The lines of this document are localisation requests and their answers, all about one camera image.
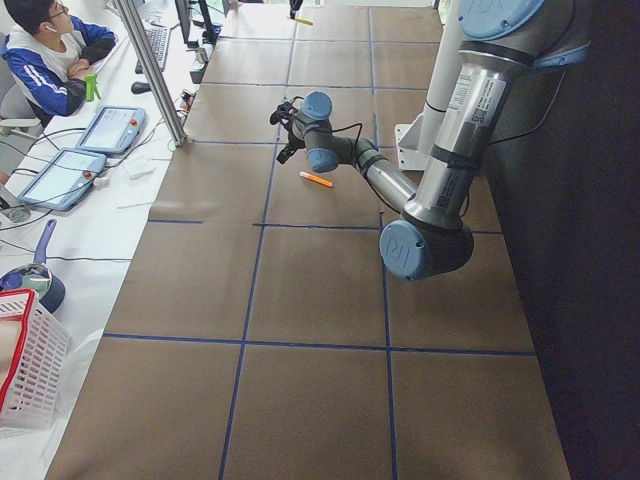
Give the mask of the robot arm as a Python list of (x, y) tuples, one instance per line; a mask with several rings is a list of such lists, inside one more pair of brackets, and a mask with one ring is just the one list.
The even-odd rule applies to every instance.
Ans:
[(474, 240), (460, 210), (515, 81), (561, 70), (588, 52), (589, 1), (455, 1), (450, 5), (425, 106), (396, 132), (396, 162), (364, 138), (332, 128), (321, 92), (278, 105), (270, 121), (288, 140), (285, 163), (304, 150), (316, 173), (355, 168), (399, 217), (382, 231), (386, 268), (404, 280), (448, 273), (470, 259)]

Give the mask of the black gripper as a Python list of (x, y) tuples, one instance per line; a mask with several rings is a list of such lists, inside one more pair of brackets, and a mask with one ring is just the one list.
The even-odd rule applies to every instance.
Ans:
[(291, 19), (296, 19), (299, 10), (303, 4), (303, 0), (289, 0), (289, 16)]
[(298, 150), (303, 148), (303, 141), (295, 134), (289, 132), (287, 143), (277, 154), (276, 160), (280, 164), (285, 164)]

